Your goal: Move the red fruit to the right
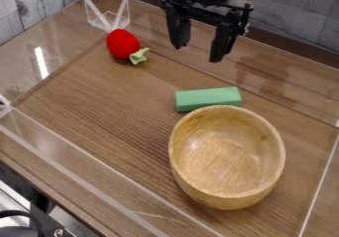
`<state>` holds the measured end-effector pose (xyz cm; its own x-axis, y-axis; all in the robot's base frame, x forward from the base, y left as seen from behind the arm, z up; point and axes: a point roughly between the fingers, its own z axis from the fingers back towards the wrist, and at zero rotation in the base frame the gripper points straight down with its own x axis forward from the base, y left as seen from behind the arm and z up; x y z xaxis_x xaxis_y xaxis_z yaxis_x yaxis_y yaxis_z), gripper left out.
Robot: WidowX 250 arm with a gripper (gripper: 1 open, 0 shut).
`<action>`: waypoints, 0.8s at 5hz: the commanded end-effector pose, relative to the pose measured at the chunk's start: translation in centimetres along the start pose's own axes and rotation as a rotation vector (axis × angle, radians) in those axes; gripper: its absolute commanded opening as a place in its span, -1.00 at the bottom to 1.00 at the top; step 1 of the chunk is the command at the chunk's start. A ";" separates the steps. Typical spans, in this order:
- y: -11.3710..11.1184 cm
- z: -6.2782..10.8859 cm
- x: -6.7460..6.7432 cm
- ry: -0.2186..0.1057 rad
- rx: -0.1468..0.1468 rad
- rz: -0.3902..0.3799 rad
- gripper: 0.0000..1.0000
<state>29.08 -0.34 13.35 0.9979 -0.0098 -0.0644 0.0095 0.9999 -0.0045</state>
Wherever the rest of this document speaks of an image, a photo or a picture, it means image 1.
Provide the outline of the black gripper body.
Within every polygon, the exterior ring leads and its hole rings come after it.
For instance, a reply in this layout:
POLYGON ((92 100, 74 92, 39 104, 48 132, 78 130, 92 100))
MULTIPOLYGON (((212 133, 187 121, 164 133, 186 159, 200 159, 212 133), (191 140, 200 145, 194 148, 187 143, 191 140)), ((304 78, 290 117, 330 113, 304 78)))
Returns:
POLYGON ((248 0, 162 0, 162 8, 171 29, 191 19, 214 26, 227 21, 235 34, 243 36, 255 6, 248 0))

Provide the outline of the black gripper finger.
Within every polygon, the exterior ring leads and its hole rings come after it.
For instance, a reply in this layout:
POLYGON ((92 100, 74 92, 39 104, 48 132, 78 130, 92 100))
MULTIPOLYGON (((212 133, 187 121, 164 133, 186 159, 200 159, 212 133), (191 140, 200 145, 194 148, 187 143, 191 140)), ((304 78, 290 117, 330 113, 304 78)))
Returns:
POLYGON ((191 40, 191 20, 175 7, 168 7, 166 14, 170 41, 174 48, 179 50, 188 45, 191 40))
POLYGON ((238 27, 230 22, 222 22, 216 28, 212 40, 210 62, 220 62, 234 47, 238 37, 238 27))

